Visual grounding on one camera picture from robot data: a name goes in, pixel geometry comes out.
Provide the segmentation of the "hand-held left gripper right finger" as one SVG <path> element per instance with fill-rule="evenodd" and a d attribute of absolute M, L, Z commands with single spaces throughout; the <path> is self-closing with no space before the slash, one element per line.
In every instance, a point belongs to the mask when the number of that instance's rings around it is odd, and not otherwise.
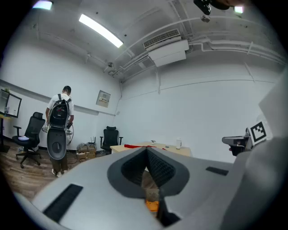
<path fill-rule="evenodd" d="M 148 147 L 147 166 L 160 189 L 162 214 L 177 230 L 220 230 L 227 203 L 221 186 L 232 163 Z"/>

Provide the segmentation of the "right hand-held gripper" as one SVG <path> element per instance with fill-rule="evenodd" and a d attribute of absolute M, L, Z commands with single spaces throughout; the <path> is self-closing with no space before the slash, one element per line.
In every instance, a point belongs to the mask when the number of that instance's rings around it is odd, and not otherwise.
<path fill-rule="evenodd" d="M 272 138 L 271 130 L 265 121 L 257 121 L 255 125 L 247 127 L 242 136 L 223 137 L 222 142 L 229 145 L 233 156 L 242 152 L 251 151 L 256 145 Z"/>

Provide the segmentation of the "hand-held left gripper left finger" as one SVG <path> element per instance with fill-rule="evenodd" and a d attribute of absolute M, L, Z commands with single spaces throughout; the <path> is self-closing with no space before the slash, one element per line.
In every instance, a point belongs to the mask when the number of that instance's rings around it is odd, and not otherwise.
<path fill-rule="evenodd" d="M 32 204 L 68 230 L 161 230 L 148 210 L 146 147 L 88 160 L 43 188 Z"/>

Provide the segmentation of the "red t-shirt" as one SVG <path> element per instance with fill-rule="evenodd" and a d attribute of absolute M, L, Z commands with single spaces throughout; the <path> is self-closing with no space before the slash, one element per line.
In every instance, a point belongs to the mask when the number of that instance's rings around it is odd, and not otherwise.
<path fill-rule="evenodd" d="M 134 148 L 140 148 L 140 147 L 155 147 L 155 146 L 136 146 L 136 145 L 125 144 L 124 147 L 129 148 L 129 149 L 134 149 Z"/>

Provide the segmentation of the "cardboard box stack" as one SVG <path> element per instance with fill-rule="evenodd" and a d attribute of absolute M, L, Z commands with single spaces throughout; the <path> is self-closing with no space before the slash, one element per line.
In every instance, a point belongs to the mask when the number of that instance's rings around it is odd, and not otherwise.
<path fill-rule="evenodd" d="M 96 157 L 96 146 L 93 143 L 81 143 L 77 146 L 76 155 L 81 159 L 94 159 Z"/>

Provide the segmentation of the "woven laundry basket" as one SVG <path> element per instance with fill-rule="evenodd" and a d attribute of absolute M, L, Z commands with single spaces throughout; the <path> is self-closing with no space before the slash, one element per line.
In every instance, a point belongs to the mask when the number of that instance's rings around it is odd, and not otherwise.
<path fill-rule="evenodd" d="M 145 201 L 159 201 L 159 189 L 147 189 Z"/>

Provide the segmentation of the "orange cloth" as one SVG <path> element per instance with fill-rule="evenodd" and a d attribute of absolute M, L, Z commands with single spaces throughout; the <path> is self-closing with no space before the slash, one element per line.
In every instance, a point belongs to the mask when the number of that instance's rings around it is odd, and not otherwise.
<path fill-rule="evenodd" d="M 159 209 L 159 201 L 148 201 L 146 200 L 146 206 L 151 212 L 157 212 Z"/>

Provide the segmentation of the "black office chair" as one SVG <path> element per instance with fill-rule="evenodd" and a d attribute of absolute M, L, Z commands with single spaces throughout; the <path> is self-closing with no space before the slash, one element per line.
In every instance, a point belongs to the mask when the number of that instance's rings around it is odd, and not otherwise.
<path fill-rule="evenodd" d="M 111 146 L 122 144 L 123 137 L 119 136 L 119 131 L 116 127 L 107 126 L 103 130 L 103 136 L 100 137 L 100 148 L 109 155 L 112 153 Z"/>
<path fill-rule="evenodd" d="M 12 140 L 17 145 L 23 147 L 23 152 L 16 154 L 16 159 L 18 159 L 19 156 L 23 157 L 20 162 L 21 168 L 24 168 L 23 162 L 26 159 L 33 160 L 38 166 L 41 165 L 40 162 L 34 158 L 34 156 L 39 156 L 39 159 L 41 159 L 40 153 L 37 153 L 34 148 L 36 148 L 40 143 L 39 134 L 44 124 L 45 119 L 43 119 L 43 114 L 40 112 L 34 112 L 29 119 L 27 129 L 23 136 L 19 134 L 19 130 L 21 129 L 21 127 L 13 126 L 17 129 L 17 135 L 13 136 Z"/>

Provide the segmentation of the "white ceiling air conditioner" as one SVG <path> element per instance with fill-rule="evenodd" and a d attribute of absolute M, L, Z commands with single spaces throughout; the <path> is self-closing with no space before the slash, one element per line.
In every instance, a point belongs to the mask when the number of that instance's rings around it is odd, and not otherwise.
<path fill-rule="evenodd" d="M 178 29 L 156 35 L 145 41 L 143 46 L 157 67 L 185 60 L 186 51 L 189 51 L 189 43 Z"/>

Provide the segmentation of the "black framed whiteboard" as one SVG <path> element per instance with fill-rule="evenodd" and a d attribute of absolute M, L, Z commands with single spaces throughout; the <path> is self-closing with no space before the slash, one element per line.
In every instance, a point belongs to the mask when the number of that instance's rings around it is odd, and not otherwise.
<path fill-rule="evenodd" d="M 0 90 L 0 114 L 18 118 L 21 102 L 21 98 L 2 89 Z"/>

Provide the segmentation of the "grey wall electrical panel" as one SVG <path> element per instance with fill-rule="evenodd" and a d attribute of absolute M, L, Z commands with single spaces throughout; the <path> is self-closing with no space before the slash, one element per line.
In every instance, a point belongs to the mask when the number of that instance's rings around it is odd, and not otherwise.
<path fill-rule="evenodd" d="M 96 105 L 108 108 L 110 97 L 111 94 L 100 90 L 97 97 Z"/>

